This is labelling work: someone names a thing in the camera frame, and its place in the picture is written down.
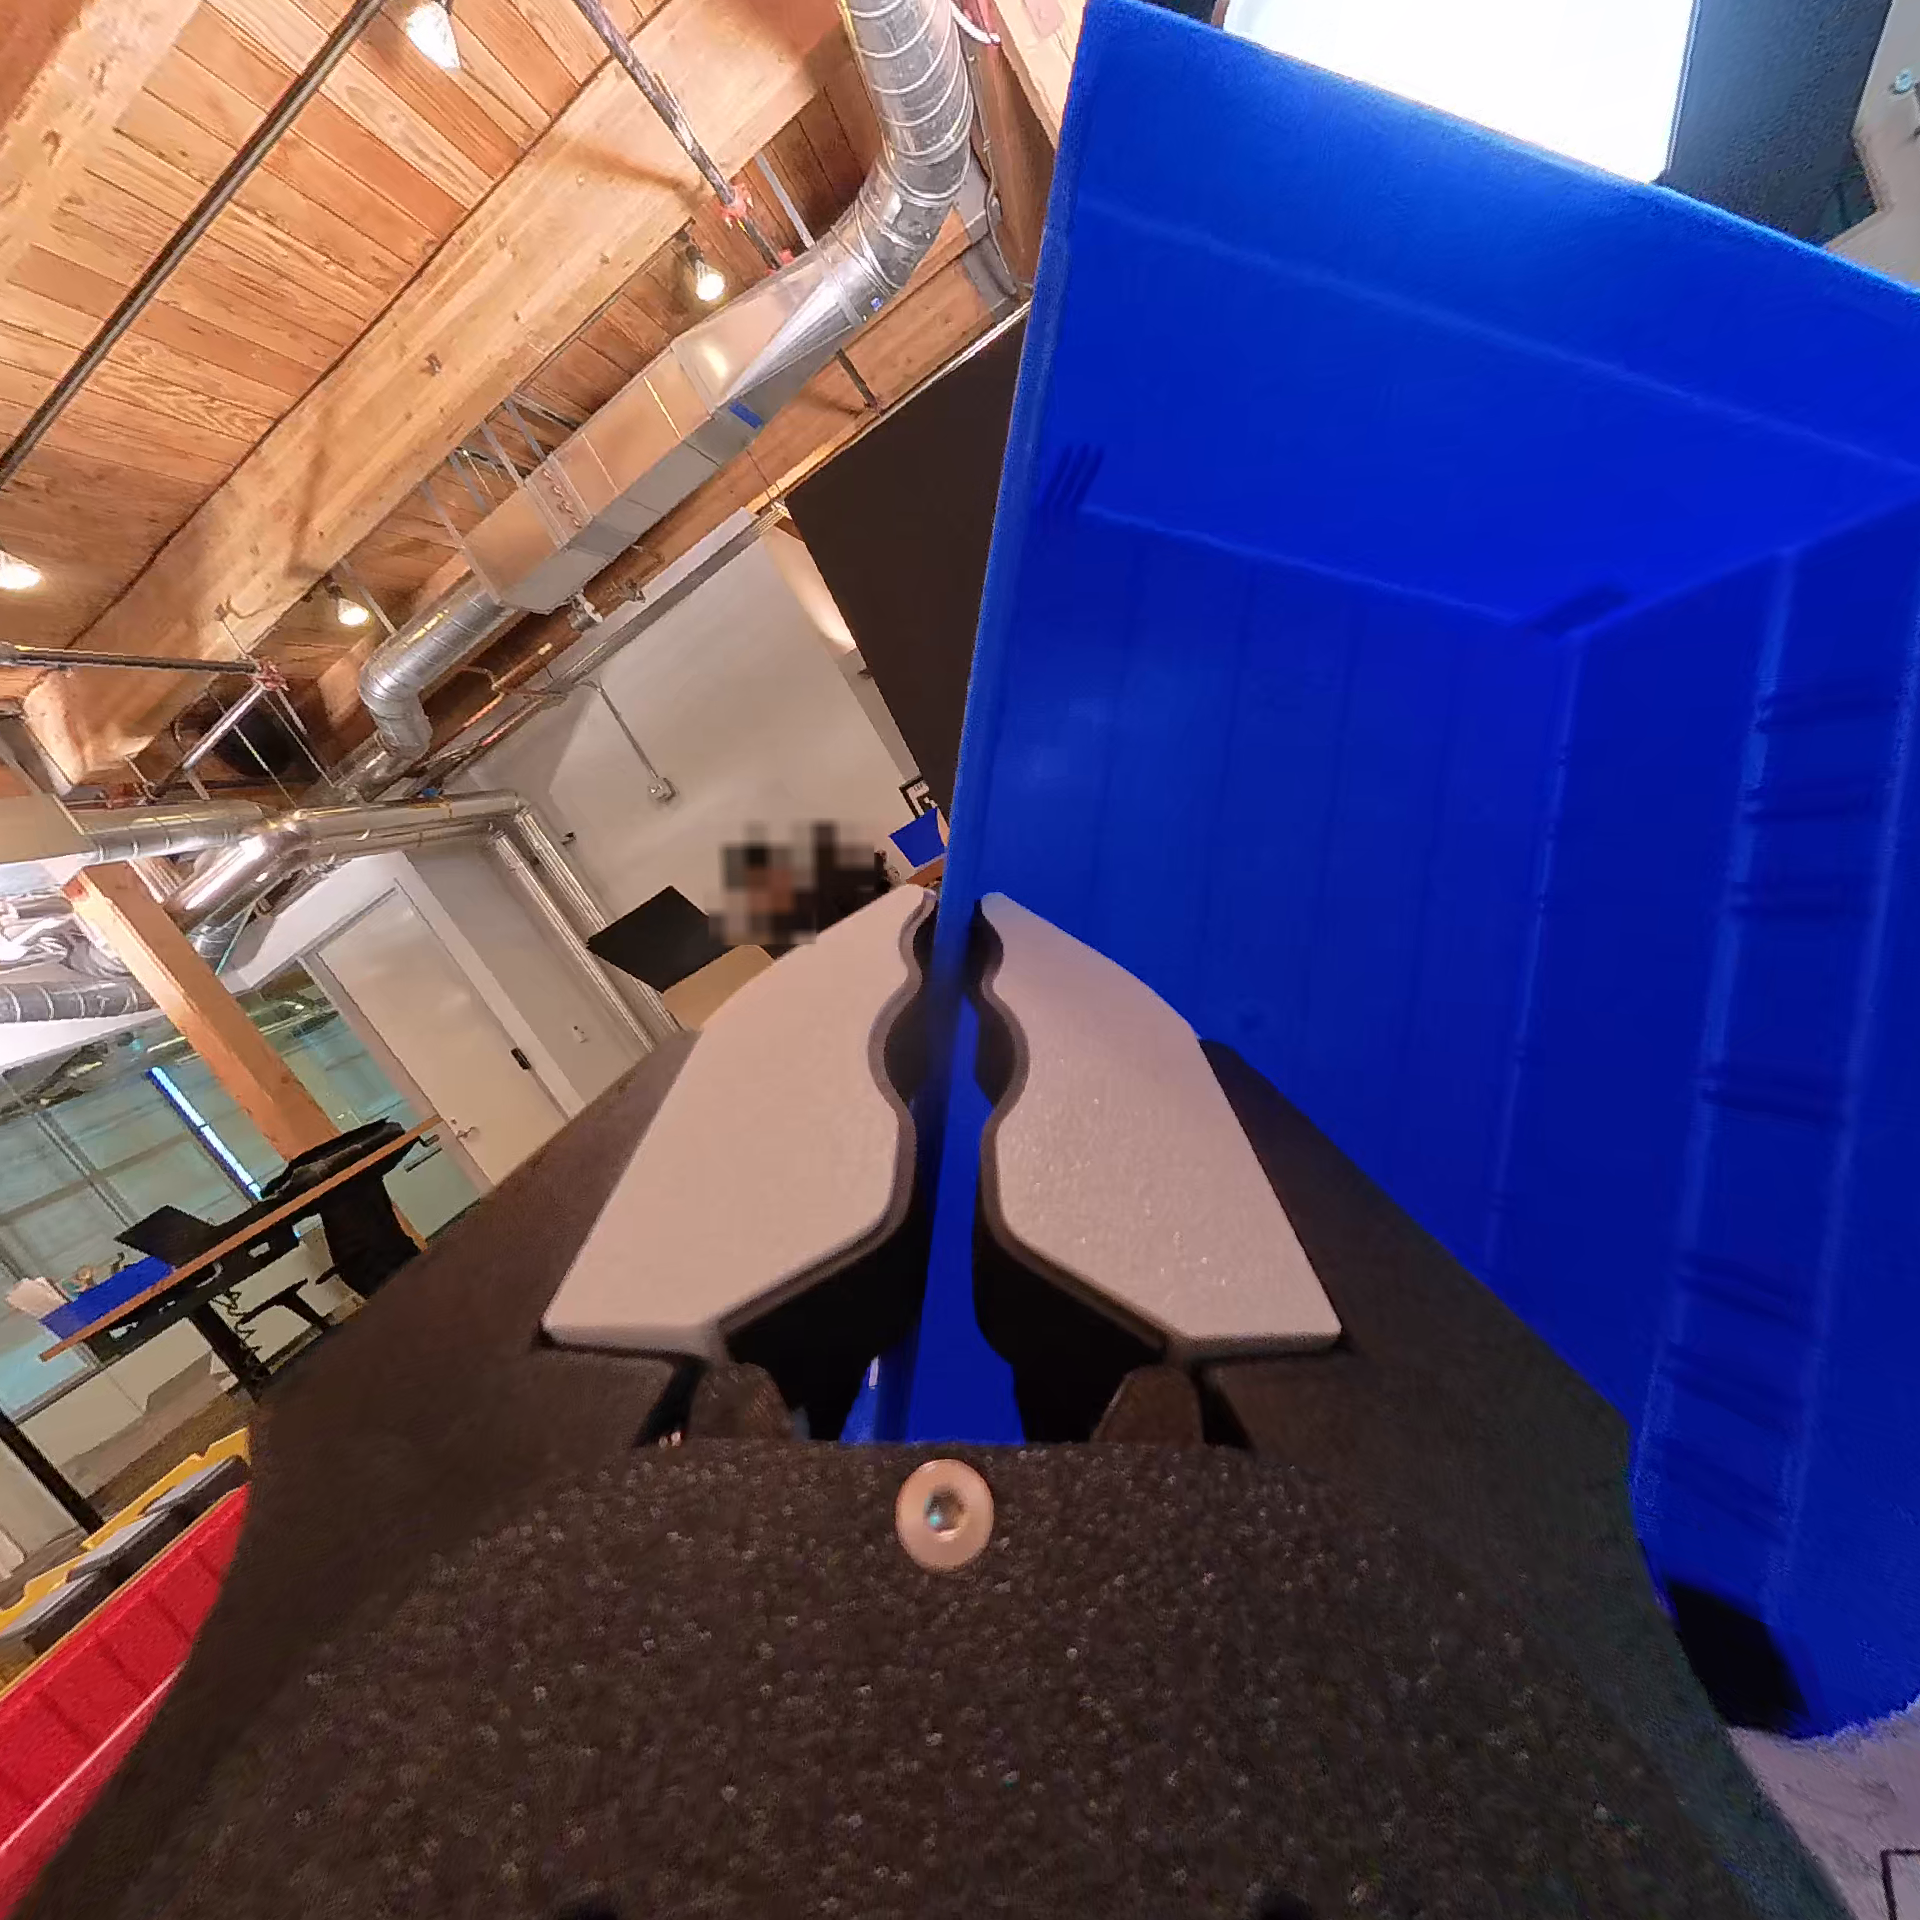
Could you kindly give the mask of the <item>black backdrop panel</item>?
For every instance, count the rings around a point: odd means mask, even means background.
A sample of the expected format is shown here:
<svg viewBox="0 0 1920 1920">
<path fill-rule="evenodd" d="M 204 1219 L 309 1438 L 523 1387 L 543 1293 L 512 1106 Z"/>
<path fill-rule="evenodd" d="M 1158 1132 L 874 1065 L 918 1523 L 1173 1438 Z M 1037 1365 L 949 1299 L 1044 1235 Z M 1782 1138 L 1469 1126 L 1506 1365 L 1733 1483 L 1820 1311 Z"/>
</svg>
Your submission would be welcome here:
<svg viewBox="0 0 1920 1920">
<path fill-rule="evenodd" d="M 786 498 L 942 812 L 954 806 L 1023 322 L 1019 307 Z"/>
</svg>

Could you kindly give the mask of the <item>cardboard box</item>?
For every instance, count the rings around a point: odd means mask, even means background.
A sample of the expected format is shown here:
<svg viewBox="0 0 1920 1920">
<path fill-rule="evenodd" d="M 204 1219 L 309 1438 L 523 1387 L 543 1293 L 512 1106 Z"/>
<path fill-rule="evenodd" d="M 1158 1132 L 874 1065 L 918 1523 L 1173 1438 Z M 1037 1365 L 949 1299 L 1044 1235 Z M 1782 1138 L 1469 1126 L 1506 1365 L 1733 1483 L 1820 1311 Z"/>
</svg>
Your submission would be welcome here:
<svg viewBox="0 0 1920 1920">
<path fill-rule="evenodd" d="M 772 964 L 775 957 L 765 948 L 752 943 L 731 946 L 669 987 L 659 990 L 659 999 L 680 1030 L 700 1033 L 739 993 Z"/>
</svg>

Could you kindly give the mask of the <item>blue plastic bin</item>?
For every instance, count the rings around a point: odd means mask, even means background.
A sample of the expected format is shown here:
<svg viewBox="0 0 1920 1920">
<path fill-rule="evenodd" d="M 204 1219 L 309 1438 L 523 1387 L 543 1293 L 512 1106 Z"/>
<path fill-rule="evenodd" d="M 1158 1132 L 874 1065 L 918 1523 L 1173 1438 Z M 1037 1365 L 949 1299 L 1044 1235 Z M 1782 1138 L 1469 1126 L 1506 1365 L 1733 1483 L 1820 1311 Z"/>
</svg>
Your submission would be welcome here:
<svg viewBox="0 0 1920 1920">
<path fill-rule="evenodd" d="M 1915 289 L 1092 4 L 957 741 L 1006 894 L 1624 1418 L 1746 1721 L 1915 1706 Z"/>
</svg>

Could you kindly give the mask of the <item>black foam board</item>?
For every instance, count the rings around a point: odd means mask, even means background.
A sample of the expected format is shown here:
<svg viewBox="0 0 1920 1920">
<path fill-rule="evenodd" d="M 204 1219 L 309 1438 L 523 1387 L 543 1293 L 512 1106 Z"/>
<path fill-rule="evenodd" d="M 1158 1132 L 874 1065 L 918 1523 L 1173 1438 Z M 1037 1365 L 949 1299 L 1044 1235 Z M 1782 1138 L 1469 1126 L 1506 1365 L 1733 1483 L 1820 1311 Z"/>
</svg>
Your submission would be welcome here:
<svg viewBox="0 0 1920 1920">
<path fill-rule="evenodd" d="M 660 997 L 735 946 L 723 919 L 671 884 L 599 929 L 586 943 L 591 957 Z"/>
</svg>

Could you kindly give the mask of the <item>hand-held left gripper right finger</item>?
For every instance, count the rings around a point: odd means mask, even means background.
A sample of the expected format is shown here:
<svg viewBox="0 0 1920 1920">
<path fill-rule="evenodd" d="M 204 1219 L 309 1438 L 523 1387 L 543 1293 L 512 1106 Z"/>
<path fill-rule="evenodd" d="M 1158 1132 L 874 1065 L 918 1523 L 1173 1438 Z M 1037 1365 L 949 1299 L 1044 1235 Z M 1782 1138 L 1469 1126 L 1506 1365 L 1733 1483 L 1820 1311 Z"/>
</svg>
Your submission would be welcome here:
<svg viewBox="0 0 1920 1920">
<path fill-rule="evenodd" d="M 971 925 L 974 1310 L 1027 1438 L 1090 1438 L 1122 1381 L 1292 1361 L 1338 1310 L 1194 1026 L 1011 895 Z"/>
</svg>

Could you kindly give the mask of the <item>bright studio light panel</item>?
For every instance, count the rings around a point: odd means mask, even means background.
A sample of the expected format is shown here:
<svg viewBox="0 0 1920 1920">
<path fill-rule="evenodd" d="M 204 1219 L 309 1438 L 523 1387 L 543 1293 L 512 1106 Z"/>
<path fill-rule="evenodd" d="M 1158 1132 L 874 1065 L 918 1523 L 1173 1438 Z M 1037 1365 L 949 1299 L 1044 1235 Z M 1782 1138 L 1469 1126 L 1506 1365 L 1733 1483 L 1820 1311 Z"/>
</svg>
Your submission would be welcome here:
<svg viewBox="0 0 1920 1920">
<path fill-rule="evenodd" d="M 1694 2 L 1229 2 L 1223 28 L 1604 173 L 1666 165 Z"/>
</svg>

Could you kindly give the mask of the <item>silver ventilation duct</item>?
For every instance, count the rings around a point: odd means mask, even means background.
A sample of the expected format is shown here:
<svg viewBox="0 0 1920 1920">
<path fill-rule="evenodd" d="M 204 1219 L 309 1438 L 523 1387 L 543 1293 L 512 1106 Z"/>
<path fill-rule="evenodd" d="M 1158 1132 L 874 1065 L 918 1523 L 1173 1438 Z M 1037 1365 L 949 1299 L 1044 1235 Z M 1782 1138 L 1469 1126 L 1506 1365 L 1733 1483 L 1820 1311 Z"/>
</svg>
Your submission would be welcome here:
<svg viewBox="0 0 1920 1920">
<path fill-rule="evenodd" d="M 749 446 L 842 345 L 907 285 L 962 197 L 974 97 L 964 19 L 951 4 L 844 4 L 854 66 L 878 116 L 880 150 L 847 211 L 811 246 L 687 327 L 516 481 L 468 535 L 468 573 L 386 637 L 356 678 L 373 718 L 342 765 L 350 804 L 274 820 L 220 814 L 211 851 L 163 909 L 220 964 L 253 906 L 318 862 L 463 833 L 463 801 L 444 812 L 382 798 L 429 757 L 426 694 L 527 615 L 549 615 Z"/>
</svg>

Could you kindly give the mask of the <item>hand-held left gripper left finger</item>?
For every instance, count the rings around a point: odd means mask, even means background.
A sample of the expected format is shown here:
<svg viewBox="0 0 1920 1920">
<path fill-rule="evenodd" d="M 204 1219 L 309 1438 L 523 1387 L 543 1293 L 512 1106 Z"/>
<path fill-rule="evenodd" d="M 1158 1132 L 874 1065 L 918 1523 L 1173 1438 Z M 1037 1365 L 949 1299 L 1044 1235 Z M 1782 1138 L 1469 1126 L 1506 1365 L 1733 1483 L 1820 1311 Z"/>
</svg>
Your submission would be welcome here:
<svg viewBox="0 0 1920 1920">
<path fill-rule="evenodd" d="M 901 884 L 704 1025 L 543 1310 L 563 1348 L 758 1366 L 837 1438 L 917 1323 L 924 930 Z"/>
</svg>

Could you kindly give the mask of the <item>wooden post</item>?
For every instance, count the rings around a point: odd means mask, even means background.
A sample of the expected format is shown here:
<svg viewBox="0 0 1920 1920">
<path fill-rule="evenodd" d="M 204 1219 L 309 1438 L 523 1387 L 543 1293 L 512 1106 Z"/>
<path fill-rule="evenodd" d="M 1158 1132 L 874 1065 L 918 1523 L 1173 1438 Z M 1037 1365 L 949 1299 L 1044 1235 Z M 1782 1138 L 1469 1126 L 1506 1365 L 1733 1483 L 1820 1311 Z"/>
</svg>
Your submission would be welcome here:
<svg viewBox="0 0 1920 1920">
<path fill-rule="evenodd" d="M 283 1161 L 335 1138 L 322 1105 L 131 863 L 79 868 L 62 892 Z"/>
</svg>

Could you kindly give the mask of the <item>black standing desk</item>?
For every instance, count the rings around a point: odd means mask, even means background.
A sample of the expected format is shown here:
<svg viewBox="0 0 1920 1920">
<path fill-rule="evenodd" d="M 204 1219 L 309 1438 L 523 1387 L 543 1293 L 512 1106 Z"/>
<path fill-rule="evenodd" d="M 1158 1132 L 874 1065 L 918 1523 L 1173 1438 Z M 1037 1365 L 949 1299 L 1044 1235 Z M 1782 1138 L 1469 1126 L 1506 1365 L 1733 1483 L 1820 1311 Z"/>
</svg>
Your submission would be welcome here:
<svg viewBox="0 0 1920 1920">
<path fill-rule="evenodd" d="M 426 1249 L 400 1220 L 389 1175 L 438 1129 L 438 1115 L 406 1129 L 394 1119 L 363 1124 L 302 1153 L 270 1182 L 262 1199 L 232 1220 L 190 1227 L 183 1211 L 166 1210 L 160 1244 L 152 1244 L 150 1220 L 139 1223 L 123 1244 L 160 1261 L 160 1273 L 104 1279 L 47 1314 L 43 1327 L 54 1341 L 42 1361 L 85 1350 L 112 1363 L 157 1332 L 190 1323 L 238 1387 L 255 1395 L 272 1379 L 272 1365 L 244 1337 L 253 1314 L 244 1311 L 232 1325 L 220 1301 L 285 1260 L 307 1219 L 325 1231 L 325 1279 L 347 1284 L 359 1299 L 389 1284 Z"/>
</svg>

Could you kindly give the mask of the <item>red plastic bin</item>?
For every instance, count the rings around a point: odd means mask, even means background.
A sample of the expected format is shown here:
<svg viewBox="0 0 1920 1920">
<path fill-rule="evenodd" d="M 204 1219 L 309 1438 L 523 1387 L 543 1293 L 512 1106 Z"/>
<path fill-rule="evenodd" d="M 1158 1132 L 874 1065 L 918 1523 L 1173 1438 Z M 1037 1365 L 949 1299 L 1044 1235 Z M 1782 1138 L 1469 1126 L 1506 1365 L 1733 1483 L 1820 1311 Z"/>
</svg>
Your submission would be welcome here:
<svg viewBox="0 0 1920 1920">
<path fill-rule="evenodd" d="M 64 1830 L 152 1721 L 224 1587 L 248 1487 L 226 1492 L 2 1702 L 2 1841 Z"/>
</svg>

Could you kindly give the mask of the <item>yellow plastic bin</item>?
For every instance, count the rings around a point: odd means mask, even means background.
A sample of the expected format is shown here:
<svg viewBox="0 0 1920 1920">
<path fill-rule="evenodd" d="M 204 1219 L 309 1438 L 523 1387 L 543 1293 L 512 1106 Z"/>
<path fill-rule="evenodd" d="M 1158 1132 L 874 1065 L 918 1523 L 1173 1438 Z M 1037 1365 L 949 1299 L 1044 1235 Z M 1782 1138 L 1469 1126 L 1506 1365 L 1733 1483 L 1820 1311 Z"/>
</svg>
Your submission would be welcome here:
<svg viewBox="0 0 1920 1920">
<path fill-rule="evenodd" d="M 251 1477 L 244 1428 L 180 1460 L 46 1571 L 4 1588 L 2 1669 L 13 1675 L 98 1612 Z"/>
</svg>

